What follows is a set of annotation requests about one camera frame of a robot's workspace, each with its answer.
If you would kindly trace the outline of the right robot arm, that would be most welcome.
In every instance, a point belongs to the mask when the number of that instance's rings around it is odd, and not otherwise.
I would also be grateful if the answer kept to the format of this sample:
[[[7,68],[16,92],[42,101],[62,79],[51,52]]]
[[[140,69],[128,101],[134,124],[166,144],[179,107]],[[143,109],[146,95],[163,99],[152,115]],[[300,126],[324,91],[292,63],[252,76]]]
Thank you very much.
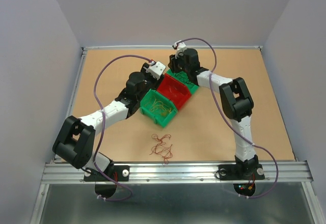
[[[171,72],[184,72],[189,81],[199,87],[211,90],[214,101],[219,93],[221,104],[218,110],[234,133],[236,144],[234,166],[236,176],[246,178],[253,172],[251,163],[258,162],[251,133],[251,115],[254,107],[252,96],[243,78],[230,79],[214,74],[202,67],[198,52],[193,48],[179,48],[170,56]]]

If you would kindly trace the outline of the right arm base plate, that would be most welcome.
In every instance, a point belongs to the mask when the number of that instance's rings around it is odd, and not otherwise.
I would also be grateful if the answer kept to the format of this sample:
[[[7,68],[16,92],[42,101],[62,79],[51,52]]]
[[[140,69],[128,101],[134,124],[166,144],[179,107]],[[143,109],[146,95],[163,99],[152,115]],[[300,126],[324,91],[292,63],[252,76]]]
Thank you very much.
[[[215,177],[222,181],[240,181],[240,180],[264,180],[265,175],[260,175],[257,170],[262,165],[243,168],[239,164],[220,164],[215,173]]]

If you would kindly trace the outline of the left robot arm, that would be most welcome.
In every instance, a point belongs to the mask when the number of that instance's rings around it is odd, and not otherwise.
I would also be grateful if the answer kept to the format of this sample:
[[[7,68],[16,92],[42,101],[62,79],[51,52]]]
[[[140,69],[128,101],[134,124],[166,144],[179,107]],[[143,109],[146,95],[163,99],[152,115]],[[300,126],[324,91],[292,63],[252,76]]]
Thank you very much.
[[[149,90],[158,88],[166,66],[161,62],[144,63],[141,70],[129,75],[126,87],[109,105],[83,117],[69,116],[52,147],[53,152],[76,169],[95,170],[101,180],[113,176],[111,160],[94,150],[94,139],[103,138],[105,129],[131,117]]]

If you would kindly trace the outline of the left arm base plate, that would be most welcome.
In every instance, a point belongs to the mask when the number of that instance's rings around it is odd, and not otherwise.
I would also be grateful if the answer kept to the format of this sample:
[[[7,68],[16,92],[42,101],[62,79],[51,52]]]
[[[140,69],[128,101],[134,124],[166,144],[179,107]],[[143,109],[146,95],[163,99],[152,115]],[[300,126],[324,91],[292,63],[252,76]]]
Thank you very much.
[[[83,180],[85,182],[106,182],[108,179],[104,177],[100,172],[88,169],[87,173],[84,172]],[[109,165],[104,173],[111,179],[118,182],[127,182],[129,181],[130,166],[128,165]]]

